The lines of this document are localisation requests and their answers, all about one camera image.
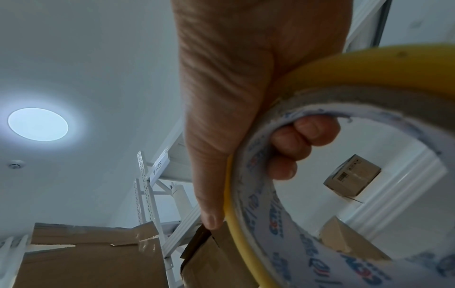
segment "round ceiling light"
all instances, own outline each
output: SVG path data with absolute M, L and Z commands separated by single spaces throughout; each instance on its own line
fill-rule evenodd
M 8 125 L 18 135 L 35 141 L 53 141 L 68 133 L 68 123 L 62 116 L 40 108 L 14 111 Z

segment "packing tape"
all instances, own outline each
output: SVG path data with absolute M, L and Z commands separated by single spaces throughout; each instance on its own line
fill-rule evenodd
M 225 188 L 229 229 L 260 286 L 455 287 L 455 229 L 437 247 L 407 259 L 350 257 L 292 221 L 265 170 L 274 130 L 302 116 L 326 114 L 394 126 L 425 143 L 454 173 L 455 46 L 399 46 L 334 56 L 289 73 L 270 93 L 280 100 L 231 157 Z

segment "human hand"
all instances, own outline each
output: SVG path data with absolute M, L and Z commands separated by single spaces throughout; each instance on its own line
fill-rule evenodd
M 267 88 L 300 65 L 342 51 L 352 0 L 173 0 L 173 10 L 194 192 L 202 222 L 216 229 L 224 220 L 227 158 L 273 102 Z M 339 130 L 336 119 L 321 115 L 278 129 L 269 176 L 292 178 L 296 161 Z

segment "small cardboard box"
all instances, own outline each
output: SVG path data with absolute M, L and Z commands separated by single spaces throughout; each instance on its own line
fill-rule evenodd
M 13 287 L 168 288 L 157 234 L 153 222 L 132 229 L 36 223 L 31 244 L 69 247 L 26 253 Z
M 336 216 L 324 224 L 320 238 L 327 247 L 350 256 L 362 259 L 390 260 L 389 256 Z
M 341 164 L 327 179 L 324 185 L 340 196 L 354 197 L 380 173 L 381 168 L 353 155 Z
M 186 288 L 258 288 L 243 262 L 226 223 L 214 231 L 203 226 L 182 254 Z

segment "barcode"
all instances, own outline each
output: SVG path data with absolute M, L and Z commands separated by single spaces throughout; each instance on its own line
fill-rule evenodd
M 346 172 L 343 172 L 339 177 L 338 177 L 338 181 L 340 182 L 343 182 L 343 180 L 347 177 L 347 173 Z

